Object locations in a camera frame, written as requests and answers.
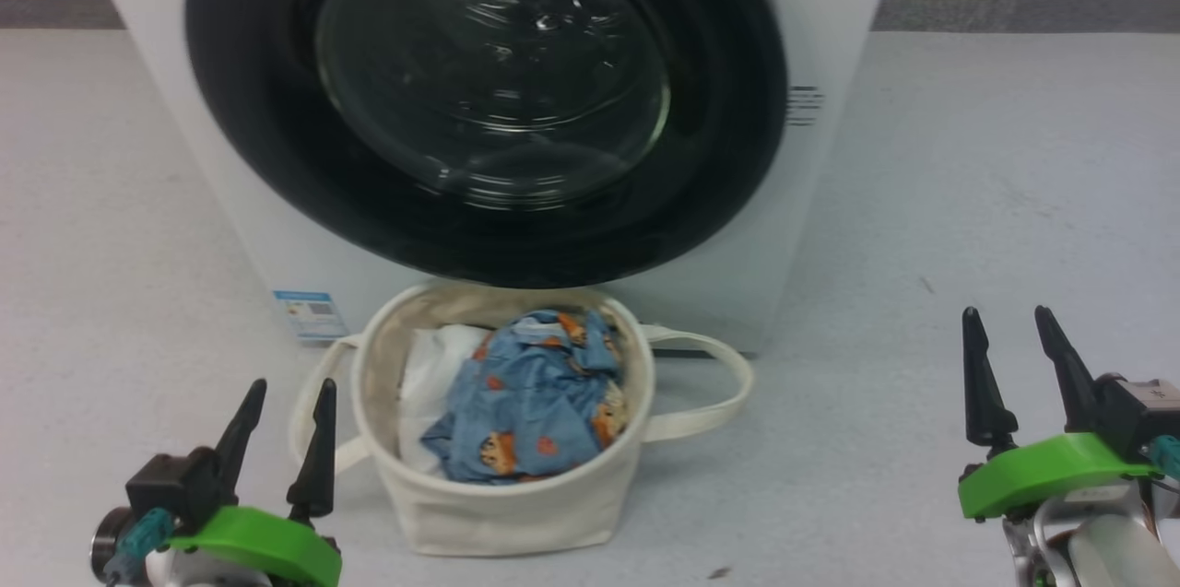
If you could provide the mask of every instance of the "green plastic part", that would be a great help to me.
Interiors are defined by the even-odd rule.
[[[300,585],[336,587],[342,561],[307,524],[251,507],[222,507],[194,536],[173,536],[178,550],[199,548]]]
[[[981,465],[959,482],[959,504],[964,517],[998,517],[1015,507],[1154,471],[1147,463],[1123,462],[1093,432],[1067,432]]]

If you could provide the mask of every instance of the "round glass door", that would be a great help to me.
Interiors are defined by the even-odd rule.
[[[663,56],[629,0],[326,0],[315,53],[380,158],[492,209],[598,191],[669,111]]]

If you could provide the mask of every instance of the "blue patterned cloth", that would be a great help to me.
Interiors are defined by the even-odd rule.
[[[464,361],[422,435],[452,481],[505,484],[581,465],[623,431],[620,357],[602,315],[533,311]]]

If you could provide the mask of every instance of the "laundry basket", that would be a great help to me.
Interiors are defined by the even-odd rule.
[[[630,413],[627,430],[594,461],[530,483],[457,483],[402,463],[398,457],[398,400],[414,330],[453,324],[494,328],[546,307],[595,309],[615,327]],[[650,345],[674,339],[728,366],[739,381],[738,393],[715,405],[651,416],[655,364]],[[328,350],[304,383],[291,416],[290,449],[299,461],[312,435],[310,411],[320,384],[337,376],[346,353],[353,348],[358,353],[348,389],[360,436],[340,443],[336,474],[367,456],[374,457],[409,544],[427,555],[514,555],[605,542],[615,531],[642,445],[720,426],[741,410],[754,385],[749,363],[728,345],[640,325],[622,304],[594,291],[435,282],[399,294],[362,333],[342,338]]]

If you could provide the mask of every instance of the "white washing machine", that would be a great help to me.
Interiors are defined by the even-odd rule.
[[[300,338],[438,275],[756,351],[878,0],[114,0]]]

